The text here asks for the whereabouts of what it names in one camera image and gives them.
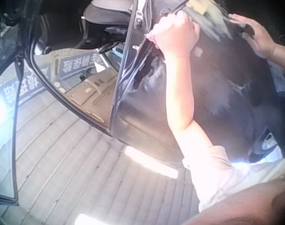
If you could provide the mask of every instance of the white shirt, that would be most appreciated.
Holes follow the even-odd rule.
[[[192,153],[183,159],[183,164],[191,171],[200,212],[253,185],[285,176],[285,158],[251,165],[243,172],[232,166],[222,146]]]

